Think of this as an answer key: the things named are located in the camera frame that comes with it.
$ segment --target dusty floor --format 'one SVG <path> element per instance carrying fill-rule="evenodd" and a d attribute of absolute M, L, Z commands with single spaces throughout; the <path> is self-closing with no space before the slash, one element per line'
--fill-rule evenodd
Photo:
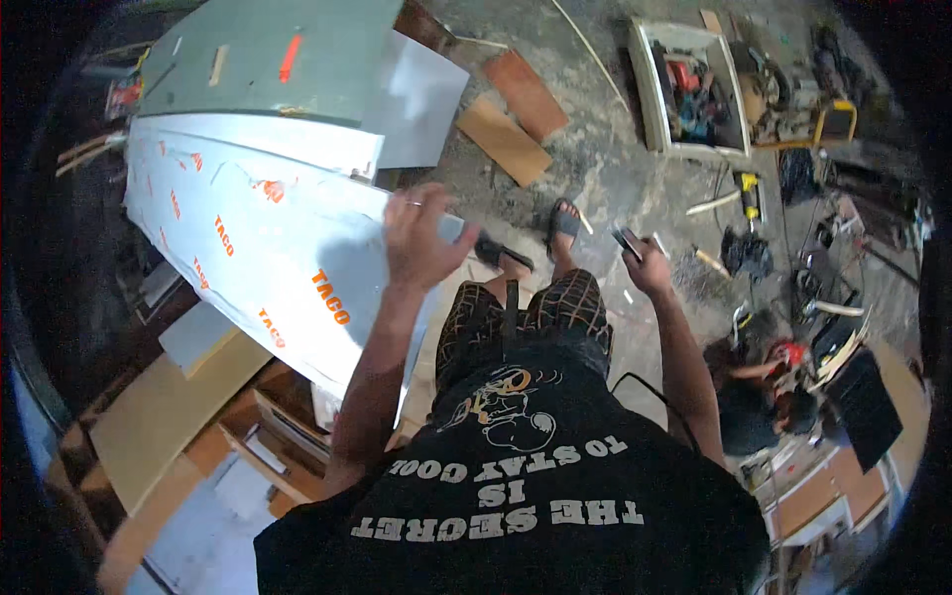
<path fill-rule="evenodd" d="M 576 261 L 599 280 L 609 322 L 616 328 L 610 386 L 628 370 L 643 375 L 656 386 L 661 384 L 662 376 L 654 313 L 627 278 L 618 246 L 609 234 L 609 228 L 615 224 L 631 227 L 642 235 L 660 235 L 671 254 L 672 276 L 688 320 L 702 346 L 728 333 L 731 314 L 745 299 L 752 300 L 755 309 L 773 311 L 778 336 L 789 333 L 785 323 L 789 306 L 784 299 L 789 271 L 786 254 L 795 256 L 799 252 L 812 221 L 823 217 L 823 208 L 814 209 L 815 203 L 810 202 L 783 213 L 776 156 L 769 151 L 755 151 L 754 169 L 764 179 L 768 211 L 768 225 L 762 236 L 773 249 L 776 271 L 753 288 L 746 275 L 726 281 L 692 258 L 690 247 L 697 244 L 716 255 L 722 226 L 744 228 L 740 207 L 718 208 L 719 221 L 711 212 L 690 218 L 684 215 L 689 206 L 713 197 L 719 164 L 668 158 L 645 148 L 641 109 L 626 62 L 627 19 L 641 16 L 703 27 L 699 4 L 611 0 L 570 1 L 563 2 L 563 6 L 627 96 L 631 114 L 614 95 L 564 17 L 549 2 L 435 0 L 428 7 L 453 32 L 517 49 L 548 85 L 570 121 L 545 140 L 553 163 L 528 188 L 516 186 L 456 129 L 450 133 L 440 166 L 416 172 L 415 178 L 444 182 L 458 199 L 457 214 L 480 223 L 497 239 L 530 256 L 537 266 L 526 284 L 530 290 L 544 287 L 551 274 L 543 246 L 551 205 L 560 197 L 575 201 L 594 227 L 591 235 L 584 229 L 580 231 L 574 249 Z M 818 19 L 838 22 L 826 5 L 805 2 L 717 2 L 704 3 L 704 8 L 718 11 L 728 40 L 734 38 L 729 13 L 739 20 L 749 16 L 756 25 L 755 34 L 781 63 L 808 57 L 809 28 Z M 847 52 L 863 54 L 849 31 L 841 34 L 841 41 Z M 472 73 L 461 101 L 463 108 L 487 91 L 500 108 L 505 108 L 505 102 L 479 70 L 485 60 L 500 51 L 469 43 L 461 43 L 451 51 L 449 57 Z M 863 63 L 863 56 L 852 52 L 850 55 Z M 871 70 L 870 74 L 878 74 L 875 65 L 863 65 Z M 854 153 L 862 152 L 862 143 L 858 145 L 861 148 L 853 148 Z M 732 188 L 728 177 L 720 194 Z M 841 240 L 834 244 L 831 254 L 844 267 L 845 279 L 863 290 L 863 302 L 872 310 L 871 334 L 884 338 L 906 356 L 916 356 L 916 291 L 879 262 L 859 260 L 858 249 Z M 904 262 L 903 257 L 896 258 Z M 904 258 L 908 260 L 906 264 L 911 264 L 911 255 Z M 631 304 L 624 297 L 626 289 L 633 297 Z M 627 407 L 666 423 L 663 406 L 644 389 L 622 386 L 617 396 Z"/>

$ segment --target patterned shorts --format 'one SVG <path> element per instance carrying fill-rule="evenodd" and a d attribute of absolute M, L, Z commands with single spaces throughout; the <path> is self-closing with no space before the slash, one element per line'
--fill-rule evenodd
<path fill-rule="evenodd" d="M 485 313 L 483 320 L 471 324 L 473 314 L 480 311 Z M 437 391 L 476 367 L 502 359 L 503 317 L 503 307 L 483 284 L 473 281 L 460 284 L 436 350 Z M 604 359 L 607 375 L 613 329 L 605 319 L 598 282 L 587 270 L 574 268 L 538 291 L 532 296 L 528 309 L 519 310 L 516 321 L 518 342 L 572 337 L 573 346 L 581 341 L 594 358 Z M 460 342 L 467 335 L 468 346 L 461 348 Z M 465 351 L 462 358 L 459 357 L 461 350 Z"/>

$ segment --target power tool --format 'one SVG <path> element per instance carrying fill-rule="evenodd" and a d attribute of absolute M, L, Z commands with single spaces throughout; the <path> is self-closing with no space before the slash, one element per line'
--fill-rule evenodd
<path fill-rule="evenodd" d="M 761 200 L 760 178 L 756 173 L 747 171 L 735 171 L 734 183 L 741 191 L 741 205 L 744 207 L 744 217 L 747 218 L 747 224 L 750 230 L 754 230 L 754 220 L 766 225 L 766 216 L 764 213 L 764 202 Z"/>

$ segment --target graphic t-shirt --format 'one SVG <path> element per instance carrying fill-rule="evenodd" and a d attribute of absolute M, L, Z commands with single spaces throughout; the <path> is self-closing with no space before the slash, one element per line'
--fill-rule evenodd
<path fill-rule="evenodd" d="M 377 473 L 255 540 L 262 593 L 741 593 L 756 500 L 557 347 L 439 398 Z"/>
<path fill-rule="evenodd" d="M 773 430 L 776 410 L 756 384 L 731 378 L 718 392 L 717 400 L 724 454 L 743 457 L 780 443 Z"/>

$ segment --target sandal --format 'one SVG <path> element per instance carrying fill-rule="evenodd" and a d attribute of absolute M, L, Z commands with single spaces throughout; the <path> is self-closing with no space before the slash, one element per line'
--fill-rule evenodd
<path fill-rule="evenodd" d="M 473 247 L 473 250 L 476 252 L 476 258 L 491 267 L 502 268 L 499 266 L 499 258 L 505 254 L 520 265 L 528 268 L 529 272 L 535 270 L 535 264 L 532 263 L 531 258 L 523 256 L 515 250 L 506 248 L 489 237 L 489 234 L 484 230 L 479 232 L 479 239 L 476 240 L 476 245 Z"/>
<path fill-rule="evenodd" d="M 572 215 L 571 208 L 562 210 L 559 207 L 569 205 L 575 209 L 575 215 Z M 579 217 L 579 208 L 567 198 L 560 198 L 548 215 L 548 236 L 545 238 L 545 253 L 548 259 L 552 260 L 552 240 L 558 232 L 566 233 L 572 236 L 572 245 L 575 245 L 575 237 L 579 234 L 579 227 L 582 226 L 582 219 Z"/>

